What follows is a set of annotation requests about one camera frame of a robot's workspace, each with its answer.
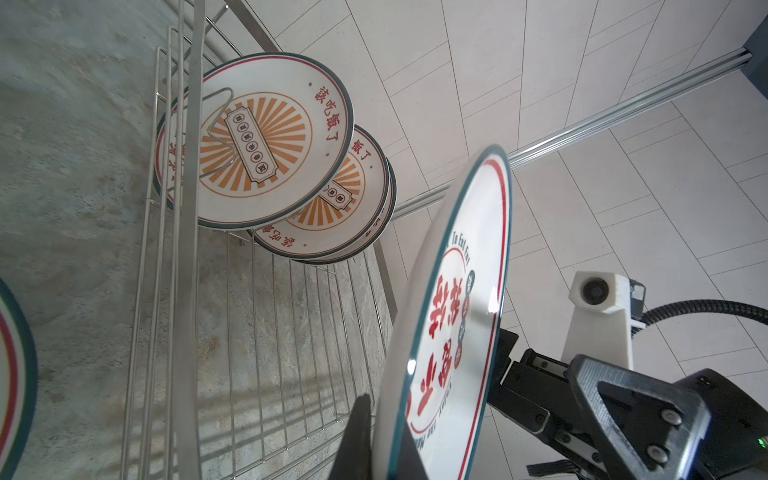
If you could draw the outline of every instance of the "plate with orange sunburst pattern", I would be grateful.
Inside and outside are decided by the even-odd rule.
[[[311,58],[238,58],[205,74],[203,95],[198,216],[204,227],[242,230],[289,217],[346,158],[352,102],[341,80]],[[171,206],[177,117],[174,104],[170,122],[164,116],[158,126],[154,151],[155,187],[167,192]]]
[[[395,180],[395,171],[392,169],[392,165],[389,165],[389,189],[387,190],[386,200],[384,200],[384,208],[376,218],[376,221],[373,222],[373,225],[366,231],[366,234],[336,253],[319,258],[302,259],[301,261],[310,265],[326,265],[328,263],[341,262],[354,257],[370,247],[384,233],[384,229],[389,224],[389,219],[392,218],[392,214],[395,212],[395,202],[397,202],[397,182]]]
[[[376,222],[386,204],[389,162],[373,137],[355,126],[352,146],[323,189],[290,218],[255,229],[264,248],[295,259],[338,252]]]

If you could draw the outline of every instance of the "wire dish rack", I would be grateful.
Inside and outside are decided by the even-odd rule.
[[[190,39],[181,0],[177,13],[155,52],[154,124],[188,84],[187,117],[200,110],[189,79],[203,57],[216,63],[197,33],[231,45],[198,11]],[[192,136],[185,170],[197,172]],[[156,140],[153,126],[148,150]],[[392,320],[375,255],[327,267],[276,256],[245,232],[198,227],[195,175],[162,194],[153,176],[151,154],[120,478],[327,478],[355,398],[376,407]],[[171,189],[181,208],[161,200]]]

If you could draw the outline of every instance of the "white ceramic plate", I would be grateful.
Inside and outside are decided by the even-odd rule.
[[[352,146],[333,179],[290,218],[255,229],[253,238],[278,255],[311,259],[364,237],[386,203],[389,168],[379,144],[355,126]]]
[[[392,218],[392,213],[395,211],[395,203],[397,202],[397,182],[395,180],[395,171],[392,169],[392,165],[389,165],[389,189],[387,190],[386,200],[384,200],[384,210],[376,218],[376,222],[366,231],[366,234],[360,237],[355,243],[342,249],[338,253],[331,253],[326,257],[320,257],[311,260],[301,260],[304,263],[312,265],[325,265],[328,263],[336,263],[352,258],[358,253],[368,248],[373,242],[377,241],[381,234],[389,224],[389,219]]]
[[[38,390],[35,344],[8,286],[0,280],[0,478],[11,478],[27,443]]]
[[[396,473],[410,429],[429,478],[467,477],[498,337],[511,234],[511,174],[498,146],[454,180],[398,312],[373,436],[373,478]]]
[[[205,74],[203,95],[211,94],[203,101],[200,127],[200,174],[206,174],[199,187],[200,225],[238,230],[288,217],[320,192],[346,156],[352,102],[341,80],[311,58],[238,58]],[[169,140],[167,173],[174,177],[177,117],[174,106],[170,138],[165,118],[158,126],[158,192],[161,151]]]

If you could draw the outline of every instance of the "black cable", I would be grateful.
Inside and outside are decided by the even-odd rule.
[[[724,313],[768,325],[768,310],[730,300],[685,300],[684,302],[668,303],[643,313],[642,321],[650,326],[663,319],[688,313]]]

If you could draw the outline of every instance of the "orange sunburst design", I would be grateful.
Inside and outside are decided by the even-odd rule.
[[[365,179],[360,161],[353,154],[349,154],[333,177],[333,181],[352,194],[349,205],[339,211],[322,198],[315,197],[287,221],[302,230],[325,230],[334,227],[346,220],[359,205],[360,195],[365,190]]]
[[[277,165],[277,174],[263,182],[252,182],[240,155],[233,148],[221,142],[234,145],[227,123],[226,114],[241,107],[253,113],[259,129],[272,152]],[[200,168],[209,173],[235,161],[215,174],[203,177],[201,183],[216,194],[225,197],[255,197],[280,186],[303,165],[312,143],[312,124],[304,108],[286,95],[274,92],[257,92],[234,99],[225,110],[225,115],[215,118],[212,114],[204,122],[211,127],[205,133],[200,145]]]

